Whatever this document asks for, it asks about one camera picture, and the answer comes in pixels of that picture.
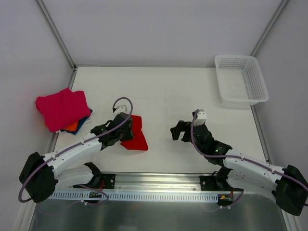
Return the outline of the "red t shirt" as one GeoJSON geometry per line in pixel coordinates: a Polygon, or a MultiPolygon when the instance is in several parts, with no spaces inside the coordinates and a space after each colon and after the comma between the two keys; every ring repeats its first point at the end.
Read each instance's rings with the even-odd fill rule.
{"type": "Polygon", "coordinates": [[[122,141],[120,145],[127,150],[148,151],[148,144],[142,131],[142,117],[139,115],[132,115],[131,118],[134,138],[127,141],[122,141]]]}

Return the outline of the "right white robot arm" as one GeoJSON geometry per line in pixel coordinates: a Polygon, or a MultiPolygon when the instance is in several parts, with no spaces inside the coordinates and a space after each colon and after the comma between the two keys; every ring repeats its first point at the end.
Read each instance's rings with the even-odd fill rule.
{"type": "Polygon", "coordinates": [[[274,201],[294,216],[300,216],[307,206],[308,182],[295,166],[280,167],[251,159],[215,140],[205,124],[180,120],[170,132],[173,140],[190,142],[208,162],[220,166],[215,179],[220,190],[248,190],[274,201]]]}

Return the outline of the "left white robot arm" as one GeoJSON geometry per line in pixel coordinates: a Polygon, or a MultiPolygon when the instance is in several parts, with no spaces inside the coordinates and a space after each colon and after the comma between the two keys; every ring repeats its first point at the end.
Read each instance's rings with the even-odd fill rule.
{"type": "Polygon", "coordinates": [[[99,188],[102,174],[94,163],[87,162],[76,168],[71,165],[133,137],[131,116],[119,113],[113,120],[95,126],[87,136],[69,147],[44,155],[35,152],[28,157],[19,176],[22,190],[26,190],[35,203],[40,203],[56,189],[71,186],[99,188]]]}

